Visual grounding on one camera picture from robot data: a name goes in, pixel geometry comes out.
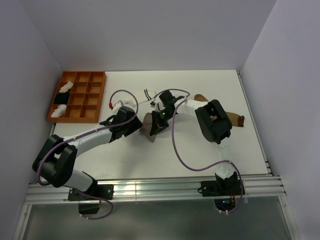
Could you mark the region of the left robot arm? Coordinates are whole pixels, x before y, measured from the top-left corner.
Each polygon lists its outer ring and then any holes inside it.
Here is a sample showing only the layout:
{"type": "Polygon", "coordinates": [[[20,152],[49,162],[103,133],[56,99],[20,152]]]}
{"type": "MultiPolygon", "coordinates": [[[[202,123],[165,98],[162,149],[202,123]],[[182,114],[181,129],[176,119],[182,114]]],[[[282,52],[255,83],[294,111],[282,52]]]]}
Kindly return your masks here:
{"type": "Polygon", "coordinates": [[[71,187],[79,190],[86,200],[95,198],[98,193],[97,181],[87,173],[74,169],[77,157],[95,147],[127,137],[142,126],[136,112],[122,106],[115,115],[89,131],[69,137],[51,135],[32,164],[38,183],[55,188],[71,187]]]}

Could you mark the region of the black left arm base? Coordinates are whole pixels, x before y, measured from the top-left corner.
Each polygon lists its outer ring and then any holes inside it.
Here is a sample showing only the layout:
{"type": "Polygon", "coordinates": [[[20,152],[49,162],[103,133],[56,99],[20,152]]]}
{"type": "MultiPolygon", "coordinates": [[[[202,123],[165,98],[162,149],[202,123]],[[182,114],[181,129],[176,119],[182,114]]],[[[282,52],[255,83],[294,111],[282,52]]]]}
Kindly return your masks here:
{"type": "Polygon", "coordinates": [[[113,184],[98,184],[88,192],[70,188],[67,200],[69,202],[78,202],[78,212],[81,217],[88,220],[99,220],[108,217],[113,212],[114,205],[111,202],[113,194],[113,184]],[[109,204],[109,211],[105,215],[94,216],[99,212],[102,202],[109,204]]]}

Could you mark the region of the tan brown long sock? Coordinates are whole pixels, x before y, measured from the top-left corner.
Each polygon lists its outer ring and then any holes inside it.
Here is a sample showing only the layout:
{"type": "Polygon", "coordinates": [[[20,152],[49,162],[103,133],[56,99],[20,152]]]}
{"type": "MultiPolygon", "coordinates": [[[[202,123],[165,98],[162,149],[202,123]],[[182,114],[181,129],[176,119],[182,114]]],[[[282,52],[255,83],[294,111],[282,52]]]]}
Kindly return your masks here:
{"type": "MultiPolygon", "coordinates": [[[[209,100],[204,97],[202,94],[195,94],[193,99],[198,102],[208,102],[209,100]]],[[[244,121],[245,121],[245,116],[244,115],[239,115],[237,113],[233,112],[227,112],[226,114],[231,121],[231,124],[235,127],[244,127],[244,121]]]]}

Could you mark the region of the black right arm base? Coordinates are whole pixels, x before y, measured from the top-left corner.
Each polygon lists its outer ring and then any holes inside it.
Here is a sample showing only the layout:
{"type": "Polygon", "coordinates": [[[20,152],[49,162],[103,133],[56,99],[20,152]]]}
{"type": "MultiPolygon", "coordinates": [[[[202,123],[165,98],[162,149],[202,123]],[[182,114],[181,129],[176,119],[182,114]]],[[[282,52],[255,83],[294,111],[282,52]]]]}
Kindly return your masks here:
{"type": "Polygon", "coordinates": [[[224,197],[215,199],[214,204],[219,211],[231,211],[236,205],[236,196],[245,194],[244,187],[239,179],[216,179],[201,181],[197,192],[203,197],[224,197]]]}

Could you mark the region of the grey sock with red cuff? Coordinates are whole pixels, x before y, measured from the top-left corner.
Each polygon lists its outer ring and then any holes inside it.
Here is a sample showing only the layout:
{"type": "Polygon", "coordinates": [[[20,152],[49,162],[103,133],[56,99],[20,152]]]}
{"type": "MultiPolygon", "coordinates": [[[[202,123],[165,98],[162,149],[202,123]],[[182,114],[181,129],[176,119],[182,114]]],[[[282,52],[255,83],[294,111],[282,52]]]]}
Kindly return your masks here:
{"type": "Polygon", "coordinates": [[[146,137],[151,143],[154,143],[156,136],[150,135],[152,129],[152,122],[152,114],[150,112],[146,113],[142,121],[143,126],[139,129],[139,133],[141,136],[146,137]]]}

